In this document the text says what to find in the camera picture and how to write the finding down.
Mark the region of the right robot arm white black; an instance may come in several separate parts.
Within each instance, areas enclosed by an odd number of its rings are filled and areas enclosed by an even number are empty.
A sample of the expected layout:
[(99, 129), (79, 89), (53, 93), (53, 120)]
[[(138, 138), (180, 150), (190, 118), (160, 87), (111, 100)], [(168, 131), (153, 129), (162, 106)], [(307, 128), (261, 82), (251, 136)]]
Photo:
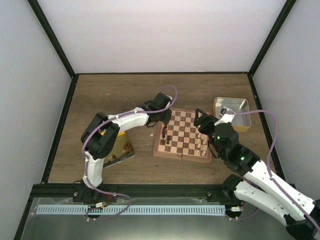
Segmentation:
[(237, 113), (229, 108), (220, 118), (196, 109), (194, 126), (208, 137), (208, 148), (233, 172), (222, 188), (223, 198), (254, 205), (281, 222), (296, 240), (312, 240), (320, 231), (320, 202), (314, 200), (276, 175), (269, 162), (239, 142), (232, 126)]

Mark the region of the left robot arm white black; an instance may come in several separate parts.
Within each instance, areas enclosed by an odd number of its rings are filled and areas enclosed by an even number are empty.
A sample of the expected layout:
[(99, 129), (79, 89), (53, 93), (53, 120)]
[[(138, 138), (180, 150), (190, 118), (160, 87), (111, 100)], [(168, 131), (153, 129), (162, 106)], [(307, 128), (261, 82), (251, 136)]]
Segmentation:
[(172, 114), (170, 107), (176, 99), (176, 95), (172, 97), (160, 92), (154, 100), (130, 111), (116, 115), (99, 112), (95, 115), (81, 136), (81, 153), (85, 157), (82, 180), (87, 186), (84, 195), (89, 201), (97, 202), (102, 196), (99, 186), (103, 182), (104, 161), (114, 148), (118, 135), (136, 127), (152, 128), (158, 122), (168, 123)]

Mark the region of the row of white chess pieces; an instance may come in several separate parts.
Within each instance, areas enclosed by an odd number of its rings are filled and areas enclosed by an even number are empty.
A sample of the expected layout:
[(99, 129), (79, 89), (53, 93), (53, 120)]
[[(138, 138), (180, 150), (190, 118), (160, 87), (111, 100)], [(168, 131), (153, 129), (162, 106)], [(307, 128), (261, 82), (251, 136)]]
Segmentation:
[(199, 157), (207, 157), (207, 141), (208, 137), (205, 134), (198, 133), (195, 138), (195, 155)]

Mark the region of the dark chess piece on board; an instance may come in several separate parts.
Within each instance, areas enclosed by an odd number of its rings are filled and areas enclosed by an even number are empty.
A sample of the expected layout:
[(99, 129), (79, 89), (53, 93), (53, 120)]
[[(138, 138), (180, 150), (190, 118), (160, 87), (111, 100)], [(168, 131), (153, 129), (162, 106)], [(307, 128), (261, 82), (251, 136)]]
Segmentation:
[(169, 145), (169, 144), (170, 144), (170, 141), (171, 141), (171, 136), (168, 135), (167, 138), (166, 138), (166, 144)]

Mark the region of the wooden chess board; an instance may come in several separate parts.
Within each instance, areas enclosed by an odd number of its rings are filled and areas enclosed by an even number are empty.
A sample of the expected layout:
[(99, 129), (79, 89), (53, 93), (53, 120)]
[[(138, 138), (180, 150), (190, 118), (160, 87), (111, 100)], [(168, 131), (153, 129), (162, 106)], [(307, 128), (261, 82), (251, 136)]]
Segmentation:
[[(172, 115), (167, 126), (163, 122), (157, 124), (153, 155), (157, 157), (181, 159), (200, 163), (211, 163), (213, 156), (208, 148), (207, 157), (195, 155), (195, 141), (199, 128), (194, 126), (195, 110), (171, 108)], [(162, 138), (162, 129), (166, 129), (165, 138)], [(170, 144), (166, 144), (167, 136), (171, 136)]]

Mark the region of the gold tin with dark pieces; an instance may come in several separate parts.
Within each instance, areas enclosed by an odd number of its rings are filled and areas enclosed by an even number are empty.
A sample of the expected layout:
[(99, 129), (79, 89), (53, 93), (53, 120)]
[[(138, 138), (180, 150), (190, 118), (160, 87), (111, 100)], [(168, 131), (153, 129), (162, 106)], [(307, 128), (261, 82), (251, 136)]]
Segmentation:
[(105, 157), (103, 168), (122, 163), (135, 155), (134, 148), (126, 131), (120, 132), (111, 152)]

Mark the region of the silver tin yellow rim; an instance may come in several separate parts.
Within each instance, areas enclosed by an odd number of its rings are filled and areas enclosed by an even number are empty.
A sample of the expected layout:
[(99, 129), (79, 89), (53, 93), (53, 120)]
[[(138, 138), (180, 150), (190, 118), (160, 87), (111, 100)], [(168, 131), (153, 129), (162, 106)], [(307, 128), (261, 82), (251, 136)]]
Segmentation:
[(212, 108), (213, 115), (218, 119), (224, 114), (233, 115), (231, 124), (239, 133), (247, 132), (252, 125), (250, 114), (242, 114), (250, 110), (249, 102), (245, 98), (216, 97)]

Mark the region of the black aluminium frame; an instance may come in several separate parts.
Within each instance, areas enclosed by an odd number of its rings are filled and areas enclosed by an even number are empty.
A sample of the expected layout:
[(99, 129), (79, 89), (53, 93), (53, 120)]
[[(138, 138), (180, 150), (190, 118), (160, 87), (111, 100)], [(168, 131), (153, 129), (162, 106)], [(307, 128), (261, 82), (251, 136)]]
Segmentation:
[[(261, 49), (259, 50), (257, 57), (255, 58), (252, 66), (250, 67), (249, 71), (187, 71), (187, 72), (145, 72), (146, 75), (228, 75), (228, 74), (246, 74), (248, 77), (248, 82), (251, 87), (252, 94), (254, 96), (255, 105), (259, 110), (263, 108), (254, 80), (253, 76), (257, 72), (260, 64), (262, 63), (264, 57), (266, 56), (270, 46), (272, 45), (273, 41), (275, 40), (278, 32), (280, 31), (281, 27), (283, 26), (285, 20), (287, 19), (289, 13), (291, 12), (292, 8), (294, 7), (296, 1), (295, 0), (287, 0), (279, 15), (277, 16), (269, 34), (267, 35)], [(48, 183), (48, 179), (51, 173), (51, 169), (54, 162), (54, 157), (56, 156), (56, 152), (58, 149), (58, 144), (61, 139), (61, 135), (63, 132), (63, 128), (67, 119), (68, 111), (72, 102), (72, 98), (76, 89), (76, 84), (78, 82), (79, 76), (81, 73), (75, 73), (73, 70), (65, 52), (63, 51), (62, 46), (60, 45), (50, 23), (43, 12), (41, 5), (37, 0), (29, 0), (29, 6), (31, 7), (32, 11), (34, 12), (38, 22), (41, 24), (45, 34), (47, 35), (51, 45), (54, 47), (58, 57), (60, 58), (64, 68), (66, 69), (69, 77), (70, 77), (70, 84), (68, 88), (68, 92), (66, 95), (66, 99), (64, 101), (64, 105), (62, 108), (62, 112), (60, 114), (60, 118), (57, 124), (57, 128), (54, 134), (53, 142), (49, 151), (49, 155), (47, 158), (47, 162), (45, 164), (45, 168), (43, 170), (43, 174), (41, 177), (41, 181), (39, 184), (35, 184), (32, 186), (32, 190), (30, 196), (27, 200), (23, 215), (21, 217), (20, 223), (18, 225), (18, 229), (16, 231), (15, 240), (20, 240), (23, 236), (23, 231), (25, 230), (26, 223), (27, 223), (27, 216), (31, 210), (31, 203), (32, 200), (36, 197), (69, 197), (71, 195), (71, 190), (73, 189), (72, 183)]]

